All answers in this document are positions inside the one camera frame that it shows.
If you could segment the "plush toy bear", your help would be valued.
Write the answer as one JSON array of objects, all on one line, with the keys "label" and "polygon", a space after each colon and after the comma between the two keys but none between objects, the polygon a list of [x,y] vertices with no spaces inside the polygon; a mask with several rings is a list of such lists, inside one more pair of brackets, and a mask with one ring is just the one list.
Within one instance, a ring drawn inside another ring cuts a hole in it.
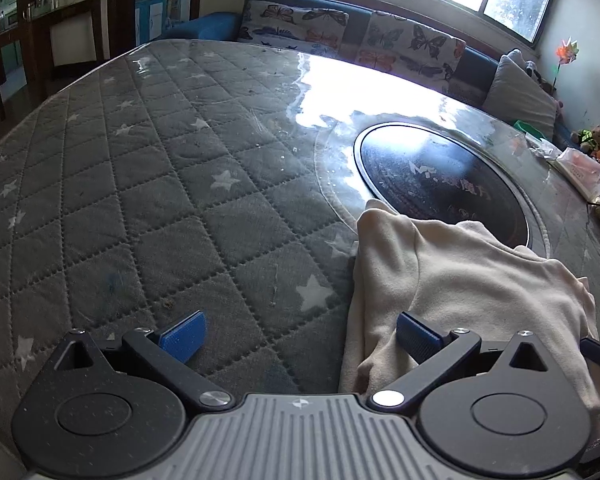
[{"label": "plush toy bear", "polygon": [[570,139],[584,154],[600,163],[600,126],[573,131]]}]

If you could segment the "blue sofa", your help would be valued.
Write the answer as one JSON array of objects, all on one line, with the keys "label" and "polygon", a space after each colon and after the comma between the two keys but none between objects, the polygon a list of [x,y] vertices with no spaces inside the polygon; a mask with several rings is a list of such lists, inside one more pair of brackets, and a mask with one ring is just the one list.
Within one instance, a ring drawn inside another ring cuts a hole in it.
[{"label": "blue sofa", "polygon": [[[240,13],[214,12],[168,28],[163,39],[204,39],[236,41],[246,36],[242,21],[248,18],[257,1],[264,1],[283,9],[302,8],[310,11],[335,10],[347,15],[343,33],[344,52],[341,58],[353,60],[355,50],[362,44],[363,36],[370,26],[374,14],[385,14],[393,6],[389,3],[373,2],[370,8],[362,6],[364,0],[245,0]],[[460,67],[452,80],[456,84],[452,91],[455,99],[479,107],[486,98],[496,73],[496,51],[475,38],[470,38]]]}]

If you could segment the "colourful pinwheel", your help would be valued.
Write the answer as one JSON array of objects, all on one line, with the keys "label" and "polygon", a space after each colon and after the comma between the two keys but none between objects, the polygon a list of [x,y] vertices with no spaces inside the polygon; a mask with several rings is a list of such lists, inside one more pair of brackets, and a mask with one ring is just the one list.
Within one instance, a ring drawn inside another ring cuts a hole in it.
[{"label": "colourful pinwheel", "polygon": [[552,87],[556,88],[558,75],[562,66],[571,64],[578,58],[578,54],[580,52],[577,40],[569,38],[567,40],[562,40],[560,45],[557,47],[555,54],[557,56],[557,64],[554,70],[554,79],[552,82]]}]

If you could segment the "dark wooden door frame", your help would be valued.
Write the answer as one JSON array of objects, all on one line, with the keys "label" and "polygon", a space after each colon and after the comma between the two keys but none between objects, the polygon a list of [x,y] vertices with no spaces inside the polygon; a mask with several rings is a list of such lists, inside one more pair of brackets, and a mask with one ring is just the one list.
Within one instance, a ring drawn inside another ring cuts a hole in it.
[{"label": "dark wooden door frame", "polygon": [[[200,0],[184,0],[190,18],[200,15]],[[135,0],[107,0],[110,58],[128,52],[135,43]]]}]

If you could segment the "grey pillow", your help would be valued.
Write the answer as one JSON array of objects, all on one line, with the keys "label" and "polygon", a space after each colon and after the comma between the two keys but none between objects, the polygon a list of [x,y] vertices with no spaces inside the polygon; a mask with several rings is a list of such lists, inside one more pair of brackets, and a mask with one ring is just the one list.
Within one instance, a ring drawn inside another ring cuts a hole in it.
[{"label": "grey pillow", "polygon": [[501,56],[482,104],[484,112],[508,124],[521,120],[551,139],[558,108],[558,102],[527,74],[521,50]]}]

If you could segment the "cream white garment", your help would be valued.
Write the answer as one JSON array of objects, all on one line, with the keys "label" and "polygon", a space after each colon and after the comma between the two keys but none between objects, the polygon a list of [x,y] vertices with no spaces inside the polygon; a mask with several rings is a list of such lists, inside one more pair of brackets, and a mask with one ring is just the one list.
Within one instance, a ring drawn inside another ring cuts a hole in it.
[{"label": "cream white garment", "polygon": [[370,200],[356,222],[358,251],[339,389],[368,396],[415,363],[396,342],[406,311],[448,332],[487,341],[531,330],[550,350],[586,408],[600,414],[600,366],[579,350],[597,336],[587,278],[524,246],[499,242],[482,223],[416,220]]}]

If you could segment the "dark wooden side table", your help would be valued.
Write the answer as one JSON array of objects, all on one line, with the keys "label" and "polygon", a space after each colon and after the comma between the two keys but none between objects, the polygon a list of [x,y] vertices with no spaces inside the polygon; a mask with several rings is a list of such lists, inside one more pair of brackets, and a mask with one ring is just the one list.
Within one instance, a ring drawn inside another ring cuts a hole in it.
[{"label": "dark wooden side table", "polygon": [[48,96],[47,83],[74,73],[81,65],[99,66],[105,61],[102,38],[102,0],[81,0],[42,13],[0,32],[0,118],[6,118],[1,84],[2,49],[21,48],[24,76],[34,96]]}]

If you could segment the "left butterfly cushion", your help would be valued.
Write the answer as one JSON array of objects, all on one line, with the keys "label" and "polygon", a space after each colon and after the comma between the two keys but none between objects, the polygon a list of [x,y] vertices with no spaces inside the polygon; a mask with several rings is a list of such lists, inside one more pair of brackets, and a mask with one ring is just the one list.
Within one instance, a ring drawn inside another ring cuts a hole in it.
[{"label": "left butterfly cushion", "polygon": [[242,14],[237,41],[336,58],[348,21],[349,14],[336,9],[251,0]]}]

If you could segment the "pink plastic bag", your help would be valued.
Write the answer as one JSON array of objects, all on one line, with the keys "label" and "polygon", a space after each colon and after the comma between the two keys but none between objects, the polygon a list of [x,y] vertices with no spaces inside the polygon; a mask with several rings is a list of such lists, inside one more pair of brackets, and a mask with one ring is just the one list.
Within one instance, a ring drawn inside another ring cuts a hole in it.
[{"label": "pink plastic bag", "polygon": [[587,202],[600,196],[600,164],[588,155],[566,148],[552,165],[567,178]]}]

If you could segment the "right butterfly cushion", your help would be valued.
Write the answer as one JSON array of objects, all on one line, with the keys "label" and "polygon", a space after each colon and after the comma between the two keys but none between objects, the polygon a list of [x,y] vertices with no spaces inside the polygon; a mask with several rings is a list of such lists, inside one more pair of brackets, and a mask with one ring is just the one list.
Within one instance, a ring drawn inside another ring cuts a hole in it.
[{"label": "right butterfly cushion", "polygon": [[447,94],[465,49],[463,39],[446,32],[374,12],[355,63]]}]

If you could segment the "black round hotplate inset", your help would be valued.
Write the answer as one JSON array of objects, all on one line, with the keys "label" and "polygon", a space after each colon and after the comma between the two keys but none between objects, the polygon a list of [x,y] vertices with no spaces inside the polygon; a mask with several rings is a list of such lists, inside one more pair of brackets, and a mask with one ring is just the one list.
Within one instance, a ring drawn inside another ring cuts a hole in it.
[{"label": "black round hotplate inset", "polygon": [[441,132],[386,122],[362,131],[355,166],[375,197],[407,217],[482,223],[501,243],[529,247],[531,211],[494,162]]}]

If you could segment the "grey quilted table cover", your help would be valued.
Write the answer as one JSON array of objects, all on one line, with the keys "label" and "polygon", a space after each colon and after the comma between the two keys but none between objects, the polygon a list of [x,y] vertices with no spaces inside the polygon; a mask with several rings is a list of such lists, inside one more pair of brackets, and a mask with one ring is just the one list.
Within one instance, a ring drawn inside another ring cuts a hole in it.
[{"label": "grey quilted table cover", "polygon": [[234,393],[331,393],[370,198],[356,137],[427,127],[512,184],[536,252],[586,276],[600,222],[508,125],[330,58],[161,40],[100,66],[0,143],[0,439],[69,330],[97,340],[204,311],[193,368]]}]

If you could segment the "blue cabinet in doorway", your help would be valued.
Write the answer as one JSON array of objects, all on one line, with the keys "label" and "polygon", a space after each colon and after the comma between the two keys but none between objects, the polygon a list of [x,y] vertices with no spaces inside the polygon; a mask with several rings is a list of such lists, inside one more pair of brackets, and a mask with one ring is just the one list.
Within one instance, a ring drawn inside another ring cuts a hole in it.
[{"label": "blue cabinet in doorway", "polygon": [[147,44],[166,30],[170,0],[135,0],[136,44]]}]

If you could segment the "butterfly cushion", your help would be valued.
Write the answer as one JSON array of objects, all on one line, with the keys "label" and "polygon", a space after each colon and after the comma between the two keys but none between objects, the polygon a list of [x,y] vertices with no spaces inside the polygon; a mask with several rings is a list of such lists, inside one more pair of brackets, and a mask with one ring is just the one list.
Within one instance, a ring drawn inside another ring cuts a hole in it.
[{"label": "butterfly cushion", "polygon": [[348,21],[349,14],[336,9],[251,0],[242,14],[237,41],[336,58]]},{"label": "butterfly cushion", "polygon": [[446,32],[374,12],[355,63],[447,94],[465,49],[463,39]]}]

